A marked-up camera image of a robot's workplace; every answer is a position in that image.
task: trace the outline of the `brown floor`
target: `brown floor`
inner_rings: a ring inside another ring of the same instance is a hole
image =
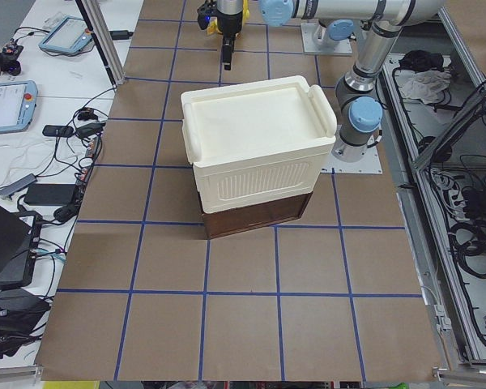
[[[384,161],[323,174],[303,217],[205,239],[180,95],[286,75],[334,85],[250,1],[233,70],[196,0],[146,0],[37,361],[44,380],[416,382],[440,365]]]

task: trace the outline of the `brown box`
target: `brown box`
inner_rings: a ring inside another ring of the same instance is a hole
[[[270,224],[299,219],[305,211],[312,193],[215,213],[205,213],[202,208],[207,238],[224,237]]]

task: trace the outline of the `blue circular cap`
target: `blue circular cap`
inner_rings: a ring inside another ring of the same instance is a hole
[[[343,41],[353,33],[354,27],[352,20],[339,19],[331,23],[327,31],[333,41]]]
[[[382,106],[371,97],[359,97],[349,108],[349,122],[356,130],[366,134],[378,128],[382,117]]]
[[[293,0],[260,0],[259,8],[265,23],[278,27],[292,18]]]

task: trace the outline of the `white container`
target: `white container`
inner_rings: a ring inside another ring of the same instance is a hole
[[[333,109],[301,76],[185,92],[181,103],[206,213],[311,192],[335,142]]]

